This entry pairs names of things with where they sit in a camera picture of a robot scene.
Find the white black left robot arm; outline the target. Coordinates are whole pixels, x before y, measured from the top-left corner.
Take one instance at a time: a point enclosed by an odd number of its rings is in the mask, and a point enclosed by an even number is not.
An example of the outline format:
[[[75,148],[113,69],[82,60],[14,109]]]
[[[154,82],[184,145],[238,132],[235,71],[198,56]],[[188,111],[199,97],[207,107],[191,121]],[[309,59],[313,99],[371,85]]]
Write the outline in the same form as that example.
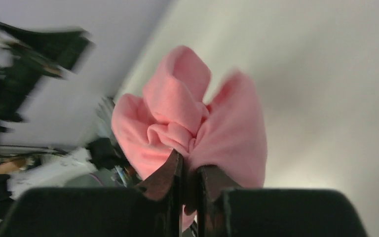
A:
[[[91,44],[86,34],[82,28],[29,31],[0,21],[0,49],[11,60],[11,65],[0,66],[0,120],[23,122],[17,111],[37,82],[73,71]],[[0,133],[6,131],[0,126]]]

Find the pink t-shirt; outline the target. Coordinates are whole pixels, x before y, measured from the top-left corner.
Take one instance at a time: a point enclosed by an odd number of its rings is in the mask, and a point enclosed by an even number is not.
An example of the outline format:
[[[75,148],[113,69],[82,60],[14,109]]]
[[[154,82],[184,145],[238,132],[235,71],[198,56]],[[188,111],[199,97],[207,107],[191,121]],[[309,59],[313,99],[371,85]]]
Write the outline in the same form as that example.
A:
[[[117,101],[112,130],[142,179],[176,150],[188,174],[215,165],[243,187],[264,185],[267,145],[255,85],[237,71],[205,104],[210,77],[192,49],[178,46],[163,57],[142,96],[124,94]]]

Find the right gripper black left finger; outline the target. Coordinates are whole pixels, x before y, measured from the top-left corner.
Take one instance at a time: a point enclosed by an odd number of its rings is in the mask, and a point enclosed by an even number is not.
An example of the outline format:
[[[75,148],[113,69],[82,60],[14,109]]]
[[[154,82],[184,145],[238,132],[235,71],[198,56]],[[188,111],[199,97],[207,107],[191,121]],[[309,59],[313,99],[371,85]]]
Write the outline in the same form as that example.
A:
[[[183,211],[183,157],[173,150],[167,161],[135,186],[135,237],[180,237]]]

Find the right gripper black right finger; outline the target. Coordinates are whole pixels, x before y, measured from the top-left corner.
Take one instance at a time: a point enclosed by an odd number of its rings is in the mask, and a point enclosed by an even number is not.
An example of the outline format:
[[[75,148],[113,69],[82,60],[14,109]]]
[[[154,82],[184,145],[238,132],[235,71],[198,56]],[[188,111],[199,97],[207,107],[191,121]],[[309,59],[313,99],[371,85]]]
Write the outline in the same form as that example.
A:
[[[222,191],[240,185],[214,165],[202,166],[197,171],[197,235],[226,237],[226,216]]]

